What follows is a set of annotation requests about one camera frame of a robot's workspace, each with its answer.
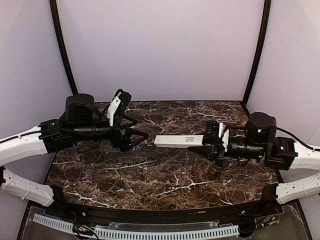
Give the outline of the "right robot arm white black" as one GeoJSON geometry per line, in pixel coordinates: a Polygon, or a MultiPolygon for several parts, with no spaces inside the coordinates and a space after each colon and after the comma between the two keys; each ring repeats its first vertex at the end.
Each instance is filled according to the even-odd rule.
{"type": "MultiPolygon", "coordinates": [[[[273,116],[263,112],[252,113],[241,128],[244,135],[240,137],[229,136],[230,130],[230,125],[208,122],[201,134],[201,145],[189,146],[187,150],[218,167],[222,167],[225,158],[233,158],[247,162],[263,161],[266,167],[274,170],[320,169],[320,148],[304,143],[290,132],[288,137],[276,136],[280,128],[273,116]]],[[[319,192],[320,175],[316,173],[292,182],[265,186],[261,201],[282,205],[319,192]]]]}

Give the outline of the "white remote control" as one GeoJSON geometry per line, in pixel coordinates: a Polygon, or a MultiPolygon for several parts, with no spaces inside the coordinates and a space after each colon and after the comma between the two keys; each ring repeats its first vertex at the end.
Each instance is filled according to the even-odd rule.
{"type": "Polygon", "coordinates": [[[201,147],[203,135],[157,135],[154,144],[159,148],[201,147]]]}

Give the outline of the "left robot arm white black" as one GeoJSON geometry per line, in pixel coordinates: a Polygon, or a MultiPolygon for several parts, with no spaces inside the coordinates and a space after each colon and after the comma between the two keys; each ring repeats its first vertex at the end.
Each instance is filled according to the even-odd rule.
{"type": "Polygon", "coordinates": [[[78,93],[66,98],[65,111],[59,119],[1,139],[0,191],[44,207],[64,204],[63,190],[54,185],[43,185],[21,177],[6,165],[15,161],[72,148],[79,142],[110,141],[114,149],[128,152],[148,139],[146,132],[134,129],[137,120],[125,114],[132,96],[118,89],[103,111],[95,106],[92,95],[78,93]]]}

